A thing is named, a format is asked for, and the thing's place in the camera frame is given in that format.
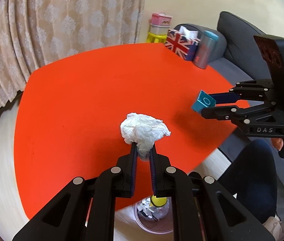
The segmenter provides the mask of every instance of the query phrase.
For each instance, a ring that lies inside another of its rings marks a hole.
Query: person's hand
[[[283,139],[282,138],[271,138],[272,145],[277,149],[281,150],[283,147]]]

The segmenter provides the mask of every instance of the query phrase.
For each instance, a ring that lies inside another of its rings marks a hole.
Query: dark pants
[[[270,146],[254,140],[219,178],[219,183],[261,223],[276,215],[277,173]]]

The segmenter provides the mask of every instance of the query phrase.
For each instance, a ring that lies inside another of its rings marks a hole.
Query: teal plastic object
[[[200,94],[196,102],[192,105],[192,109],[197,113],[201,114],[201,110],[207,107],[214,107],[216,100],[212,98],[209,94],[206,94],[204,91],[200,91]]]
[[[210,31],[204,31],[203,35],[215,40],[215,41],[219,41],[219,36],[217,36],[216,34],[210,32]]]

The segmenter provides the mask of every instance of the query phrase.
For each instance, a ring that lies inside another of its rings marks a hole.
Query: teal box
[[[192,109],[197,113],[201,114],[201,110],[207,107],[214,107],[216,100],[204,91],[200,91],[199,97],[196,102],[192,105]]]

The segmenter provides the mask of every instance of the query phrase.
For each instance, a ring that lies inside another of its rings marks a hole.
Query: crumpled white tissue
[[[142,160],[148,159],[155,141],[171,134],[162,120],[136,113],[128,114],[120,128],[125,143],[137,143],[138,154]]]
[[[190,31],[184,26],[180,26],[179,32],[182,33],[182,35],[184,35],[186,38],[194,40],[198,37],[199,34],[198,31]]]

